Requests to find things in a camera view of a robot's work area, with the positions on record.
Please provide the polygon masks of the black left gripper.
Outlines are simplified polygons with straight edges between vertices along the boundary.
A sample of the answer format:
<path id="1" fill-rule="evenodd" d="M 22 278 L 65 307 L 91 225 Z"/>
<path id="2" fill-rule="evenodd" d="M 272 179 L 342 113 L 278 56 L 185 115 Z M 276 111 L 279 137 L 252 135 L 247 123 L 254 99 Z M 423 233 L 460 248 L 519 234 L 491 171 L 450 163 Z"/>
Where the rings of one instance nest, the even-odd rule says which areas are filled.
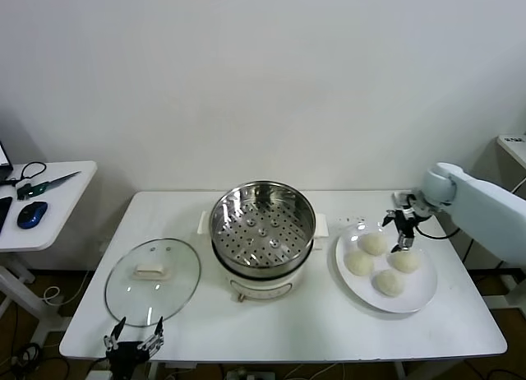
<path id="1" fill-rule="evenodd" d="M 164 344 L 164 318 L 160 317 L 154 334 L 141 343 L 139 341 L 118 342 L 126 325 L 123 317 L 112 329 L 109 336 L 104 336 L 112 379 L 130 380 L 137 366 L 150 360 L 150 352 L 158 352 Z"/>

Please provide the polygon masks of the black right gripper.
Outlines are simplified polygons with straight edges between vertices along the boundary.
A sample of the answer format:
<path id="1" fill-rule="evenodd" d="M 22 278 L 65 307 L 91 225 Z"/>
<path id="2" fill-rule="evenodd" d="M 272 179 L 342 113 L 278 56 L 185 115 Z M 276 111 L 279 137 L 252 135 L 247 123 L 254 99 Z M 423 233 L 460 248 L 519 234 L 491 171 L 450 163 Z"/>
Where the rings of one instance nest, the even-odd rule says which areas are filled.
<path id="1" fill-rule="evenodd" d="M 405 223 L 412 225 L 420 235 L 424 233 L 419 225 L 431 219 L 431 207 L 416 193 L 395 193 L 395 209 L 402 212 Z M 389 223 L 396 221 L 397 211 L 388 210 L 382 221 L 381 226 L 386 227 Z M 391 249 L 391 253 L 408 251 L 413 246 L 413 232 L 405 233 L 399 231 L 397 244 Z"/>

